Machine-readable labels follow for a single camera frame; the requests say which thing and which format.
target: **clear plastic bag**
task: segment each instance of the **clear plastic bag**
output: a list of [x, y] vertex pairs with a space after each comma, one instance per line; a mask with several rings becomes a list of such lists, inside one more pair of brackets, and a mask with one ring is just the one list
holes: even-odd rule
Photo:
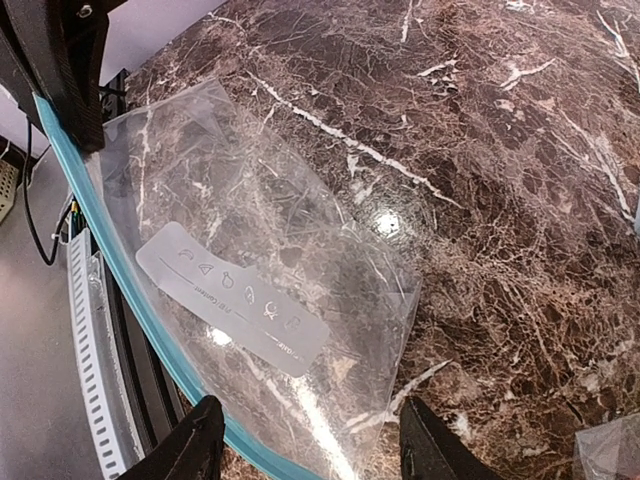
[[[345, 427], [384, 418], [418, 277], [217, 81], [119, 117], [105, 137], [86, 160], [93, 186], [136, 294], [204, 391], [285, 459], [323, 478], [357, 478], [381, 424]], [[229, 279], [242, 289], [222, 298]], [[213, 290], [198, 283], [210, 280]], [[285, 330], [288, 340], [278, 337]]]
[[575, 480], [640, 479], [640, 414], [576, 433]]

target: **marble countertop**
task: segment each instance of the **marble countertop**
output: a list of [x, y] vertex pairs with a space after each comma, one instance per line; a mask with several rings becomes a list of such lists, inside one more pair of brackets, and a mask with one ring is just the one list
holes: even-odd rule
[[[634, 0], [231, 0], [128, 94], [218, 78], [421, 273], [395, 392], [440, 365], [412, 393], [480, 459], [569, 479], [638, 411], [639, 53]], [[399, 477], [389, 422], [363, 478]]]

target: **ziplock bag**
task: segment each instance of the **ziplock bag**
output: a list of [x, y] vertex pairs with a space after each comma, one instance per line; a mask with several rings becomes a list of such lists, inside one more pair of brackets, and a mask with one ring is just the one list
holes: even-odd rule
[[640, 414], [576, 433], [573, 478], [640, 479]]
[[106, 124], [106, 148], [84, 166], [38, 106], [105, 258], [189, 399], [216, 395], [227, 442], [276, 478], [358, 478], [418, 277], [217, 81]]

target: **gray floor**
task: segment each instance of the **gray floor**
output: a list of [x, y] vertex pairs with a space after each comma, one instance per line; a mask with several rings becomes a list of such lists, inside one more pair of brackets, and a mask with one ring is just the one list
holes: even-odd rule
[[[49, 250], [64, 176], [49, 153], [29, 199]], [[22, 194], [0, 224], [0, 478], [101, 478], [80, 391], [69, 317], [64, 249], [56, 265], [40, 260]]]

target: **white perforated strip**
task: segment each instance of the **white perforated strip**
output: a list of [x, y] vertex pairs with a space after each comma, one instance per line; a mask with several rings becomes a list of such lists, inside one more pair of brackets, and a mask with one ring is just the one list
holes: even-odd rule
[[3, 151], [0, 151], [0, 222], [7, 216], [18, 187], [18, 169], [2, 160]]
[[89, 286], [91, 262], [87, 229], [71, 240], [68, 249], [69, 298], [73, 338], [80, 384], [93, 443], [105, 480], [113, 480], [127, 470], [117, 439], [117, 428], [109, 410], [95, 337]]

